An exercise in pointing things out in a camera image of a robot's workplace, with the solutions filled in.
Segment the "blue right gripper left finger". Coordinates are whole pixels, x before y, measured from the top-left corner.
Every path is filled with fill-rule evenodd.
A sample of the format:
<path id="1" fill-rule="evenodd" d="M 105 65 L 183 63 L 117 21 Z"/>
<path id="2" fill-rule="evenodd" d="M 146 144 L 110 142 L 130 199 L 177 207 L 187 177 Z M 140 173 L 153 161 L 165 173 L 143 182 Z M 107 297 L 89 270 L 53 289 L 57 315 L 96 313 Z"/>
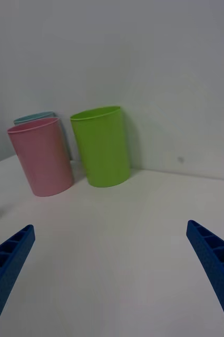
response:
<path id="1" fill-rule="evenodd" d="M 34 242 L 29 224 L 0 245 L 0 315 Z"/>

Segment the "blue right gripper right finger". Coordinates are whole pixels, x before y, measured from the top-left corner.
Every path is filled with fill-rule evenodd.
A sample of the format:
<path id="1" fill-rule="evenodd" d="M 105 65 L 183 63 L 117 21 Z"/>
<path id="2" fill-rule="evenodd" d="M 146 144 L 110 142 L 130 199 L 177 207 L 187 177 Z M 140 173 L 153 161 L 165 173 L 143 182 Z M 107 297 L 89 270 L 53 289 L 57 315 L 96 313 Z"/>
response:
<path id="1" fill-rule="evenodd" d="M 186 236 L 224 311 L 224 240 L 193 220 L 188 221 Z"/>

